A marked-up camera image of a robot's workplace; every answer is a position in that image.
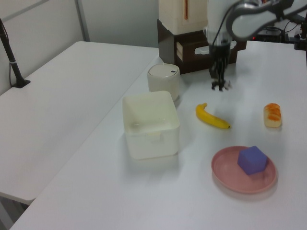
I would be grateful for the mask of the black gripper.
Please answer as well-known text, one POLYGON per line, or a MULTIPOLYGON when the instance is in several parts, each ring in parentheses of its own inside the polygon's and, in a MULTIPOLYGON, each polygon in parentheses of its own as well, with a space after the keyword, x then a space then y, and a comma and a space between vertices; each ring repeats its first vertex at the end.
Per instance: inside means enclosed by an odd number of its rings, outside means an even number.
POLYGON ((210 45, 210 56, 212 66, 210 67, 210 75, 213 79, 213 85, 225 85, 224 72, 228 66, 231 45, 215 46, 210 45))

